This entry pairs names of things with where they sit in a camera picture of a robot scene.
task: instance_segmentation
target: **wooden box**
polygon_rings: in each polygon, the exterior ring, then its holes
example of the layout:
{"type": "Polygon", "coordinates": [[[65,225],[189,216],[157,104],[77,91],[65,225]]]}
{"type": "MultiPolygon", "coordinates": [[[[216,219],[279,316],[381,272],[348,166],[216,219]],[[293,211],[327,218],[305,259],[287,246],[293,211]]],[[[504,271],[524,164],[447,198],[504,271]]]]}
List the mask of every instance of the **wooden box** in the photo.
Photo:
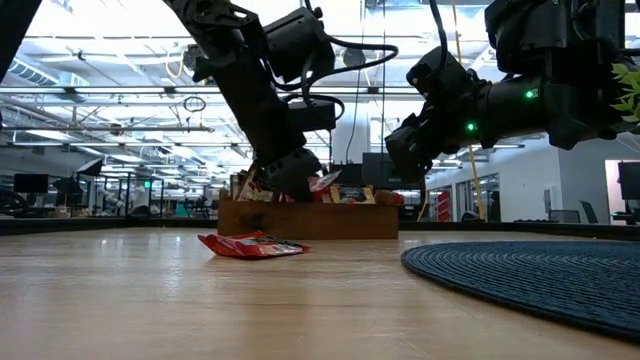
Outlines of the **wooden box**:
{"type": "Polygon", "coordinates": [[[393,205],[220,201],[218,234],[262,230],[284,240],[397,239],[393,205]]]}

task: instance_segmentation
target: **red object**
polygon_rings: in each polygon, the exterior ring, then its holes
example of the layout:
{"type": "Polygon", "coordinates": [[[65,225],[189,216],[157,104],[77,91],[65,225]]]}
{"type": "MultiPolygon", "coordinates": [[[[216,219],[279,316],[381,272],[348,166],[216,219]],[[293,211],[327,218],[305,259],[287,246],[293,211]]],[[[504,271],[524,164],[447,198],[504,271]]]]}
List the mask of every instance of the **red object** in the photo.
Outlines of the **red object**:
{"type": "Polygon", "coordinates": [[[264,259],[311,252],[308,246],[279,240],[262,231],[236,236],[198,235],[198,239],[216,255],[235,258],[264,259]]]}
{"type": "Polygon", "coordinates": [[[393,201],[395,201],[396,205],[404,205],[404,196],[394,192],[393,193],[393,201]]]}
{"type": "Polygon", "coordinates": [[[309,178],[309,190],[313,193],[314,202],[323,202],[322,197],[329,193],[331,184],[333,184],[342,170],[338,170],[334,173],[325,175],[323,177],[311,177],[309,178]]]}
{"type": "Polygon", "coordinates": [[[443,191],[442,194],[438,195],[438,222],[449,222],[451,221],[451,194],[448,191],[443,191]]]}

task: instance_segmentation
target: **cable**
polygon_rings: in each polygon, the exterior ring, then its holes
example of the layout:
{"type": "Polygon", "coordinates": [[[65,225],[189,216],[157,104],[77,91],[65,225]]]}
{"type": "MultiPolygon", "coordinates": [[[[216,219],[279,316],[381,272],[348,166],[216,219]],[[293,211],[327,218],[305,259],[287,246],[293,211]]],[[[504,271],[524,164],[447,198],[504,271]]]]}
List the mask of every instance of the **cable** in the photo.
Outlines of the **cable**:
{"type": "Polygon", "coordinates": [[[397,46],[394,45],[387,45],[387,44],[358,44],[358,43],[352,43],[352,42],[348,42],[348,41],[343,41],[343,40],[339,40],[336,39],[332,36],[328,36],[329,40],[336,44],[336,45],[340,45],[343,47],[350,47],[350,48],[354,48],[354,49],[359,49],[359,50],[383,50],[383,51],[391,51],[391,54],[378,59],[378,60],[374,60],[371,62],[367,62],[364,64],[360,64],[360,65],[355,65],[355,66],[348,66],[348,67],[344,67],[344,68],[340,68],[340,69],[335,69],[330,71],[327,74],[323,74],[322,76],[312,76],[311,78],[307,78],[307,74],[311,71],[311,66],[313,65],[316,57],[318,56],[319,50],[315,50],[313,53],[311,53],[311,55],[307,58],[307,61],[305,62],[304,66],[302,67],[302,73],[300,74],[300,83],[302,84],[302,98],[304,99],[305,104],[311,108],[311,109],[315,109],[315,106],[313,105],[313,103],[311,102],[311,98],[309,97],[309,91],[311,89],[311,87],[313,86],[313,84],[315,82],[317,82],[318,80],[321,80],[327,76],[331,76],[331,75],[336,75],[336,74],[341,74],[344,72],[348,72],[348,71],[353,71],[353,70],[362,70],[362,69],[366,69],[369,67],[373,67],[373,66],[377,66],[380,64],[383,64],[391,59],[393,59],[394,57],[396,57],[399,53],[399,49],[397,46]]]}
{"type": "Polygon", "coordinates": [[[351,143],[353,142],[353,136],[356,133],[356,122],[358,121],[358,97],[360,95],[360,75],[362,75],[362,70],[358,70],[358,85],[356,87],[356,104],[354,105],[353,110],[353,126],[351,127],[351,136],[349,137],[349,143],[347,144],[347,151],[345,152],[344,159],[347,164],[349,164],[349,149],[351,149],[351,143]]]}
{"type": "Polygon", "coordinates": [[[429,0],[429,7],[431,8],[431,15],[433,15],[433,20],[436,22],[436,26],[438,27],[438,37],[440,38],[440,62],[432,73],[432,76],[438,76],[440,75],[442,70],[444,70],[444,65],[447,61],[449,48],[447,44],[447,33],[444,31],[444,24],[442,23],[442,17],[440,16],[440,10],[438,10],[438,3],[436,2],[436,0],[429,0]]]}
{"type": "Polygon", "coordinates": [[[173,72],[171,72],[171,68],[169,67],[169,53],[167,52],[167,61],[164,62],[164,67],[165,69],[167,69],[167,74],[169,74],[169,76],[171,76],[174,79],[178,79],[180,76],[182,76],[182,71],[184,70],[184,51],[182,52],[182,55],[180,56],[180,69],[178,69],[178,73],[174,74],[173,72]]]}

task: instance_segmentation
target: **ceiling light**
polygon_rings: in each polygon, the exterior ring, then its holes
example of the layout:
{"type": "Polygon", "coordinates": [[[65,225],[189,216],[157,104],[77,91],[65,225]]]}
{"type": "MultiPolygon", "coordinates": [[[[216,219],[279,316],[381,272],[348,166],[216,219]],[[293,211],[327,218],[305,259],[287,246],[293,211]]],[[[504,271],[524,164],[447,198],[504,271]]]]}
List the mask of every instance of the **ceiling light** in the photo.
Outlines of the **ceiling light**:
{"type": "Polygon", "coordinates": [[[138,143],[124,143],[126,147],[144,147],[144,146],[173,146],[173,143],[154,143],[154,142],[138,142],[138,143]]]}
{"type": "Polygon", "coordinates": [[[453,170],[453,169],[461,169],[459,166],[434,166],[433,170],[441,169],[441,170],[453,170]]]}
{"type": "Polygon", "coordinates": [[[124,173],[100,173],[100,176],[107,176],[107,177],[127,177],[129,175],[124,174],[124,173]]]}
{"type": "Polygon", "coordinates": [[[101,153],[100,151],[93,150],[93,149],[91,149],[91,148],[86,148],[86,147],[82,147],[82,146],[80,146],[80,147],[79,147],[79,149],[80,149],[80,150],[82,150],[82,151],[84,151],[84,152],[86,152],[86,153],[88,153],[88,154],[91,154],[91,155],[96,155],[96,156],[103,156],[103,155],[104,155],[104,154],[103,154],[103,153],[101,153]]]}
{"type": "Polygon", "coordinates": [[[462,165],[462,161],[460,161],[460,160],[437,160],[437,159],[433,160],[433,165],[441,165],[441,164],[460,166],[460,165],[462,165]]]}
{"type": "Polygon", "coordinates": [[[71,146],[118,147],[118,143],[71,143],[71,146]]]}
{"type": "Polygon", "coordinates": [[[163,87],[77,87],[78,94],[164,94],[163,87]]]}
{"type": "Polygon", "coordinates": [[[174,90],[187,94],[220,94],[220,88],[217,86],[178,86],[174,90]]]}
{"type": "MultiPolygon", "coordinates": [[[[471,145],[474,150],[482,149],[482,145],[471,145]]],[[[520,149],[523,148],[522,144],[498,144],[494,145],[493,149],[520,149]]]]}
{"type": "Polygon", "coordinates": [[[28,134],[36,135],[40,137],[44,137],[52,140],[60,140],[60,141],[75,141],[78,140],[73,136],[69,136],[67,134],[61,133],[60,131],[52,131],[52,130],[28,130],[26,131],[28,134]]]}
{"type": "Polygon", "coordinates": [[[417,90],[412,87],[385,87],[380,89],[381,94],[418,94],[417,90]]]}
{"type": "Polygon", "coordinates": [[[144,162],[144,159],[141,159],[137,156],[131,156],[131,155],[109,155],[109,156],[111,156],[116,160],[120,160],[124,162],[144,162]]]}
{"type": "Polygon", "coordinates": [[[61,87],[7,87],[0,88],[0,94],[66,94],[61,87]]]}
{"type": "Polygon", "coordinates": [[[62,143],[54,143],[54,142],[17,142],[17,143],[9,143],[13,146],[62,146],[62,143]]]}
{"type": "Polygon", "coordinates": [[[182,147],[227,147],[230,143],[180,143],[182,147]]]}
{"type": "Polygon", "coordinates": [[[158,170],[163,174],[167,174],[167,175],[180,175],[181,172],[180,170],[176,170],[176,169],[160,169],[158,170]]]}

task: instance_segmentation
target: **pillar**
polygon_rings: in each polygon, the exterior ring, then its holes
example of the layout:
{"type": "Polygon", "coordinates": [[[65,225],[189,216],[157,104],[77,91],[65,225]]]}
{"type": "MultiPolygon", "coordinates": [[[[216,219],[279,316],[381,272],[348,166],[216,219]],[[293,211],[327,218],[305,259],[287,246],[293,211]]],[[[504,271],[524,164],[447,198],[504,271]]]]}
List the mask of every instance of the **pillar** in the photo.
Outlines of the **pillar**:
{"type": "Polygon", "coordinates": [[[355,103],[345,103],[345,113],[336,123],[331,139],[332,160],[335,164],[362,164],[362,153],[369,152],[371,142],[369,108],[369,102],[358,103],[357,108],[355,103]]]}

